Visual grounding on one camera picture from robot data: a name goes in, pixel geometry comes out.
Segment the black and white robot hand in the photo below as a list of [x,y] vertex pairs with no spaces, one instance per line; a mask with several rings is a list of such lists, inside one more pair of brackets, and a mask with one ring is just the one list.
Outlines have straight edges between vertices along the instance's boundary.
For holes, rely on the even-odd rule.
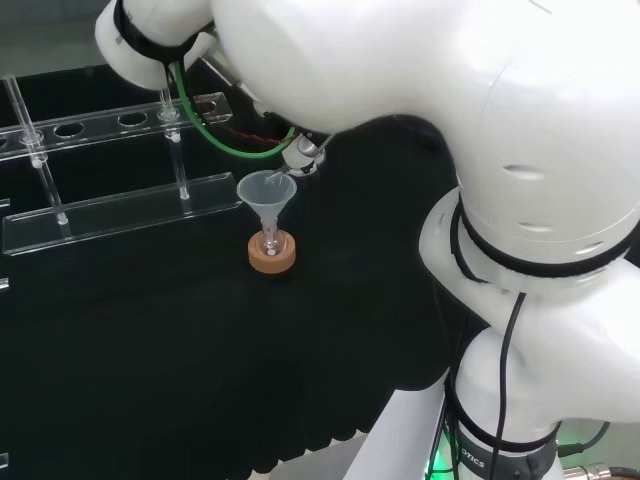
[[322,139],[312,133],[300,134],[282,151],[282,171],[297,178],[315,174],[326,159],[327,145],[331,140],[332,136]]

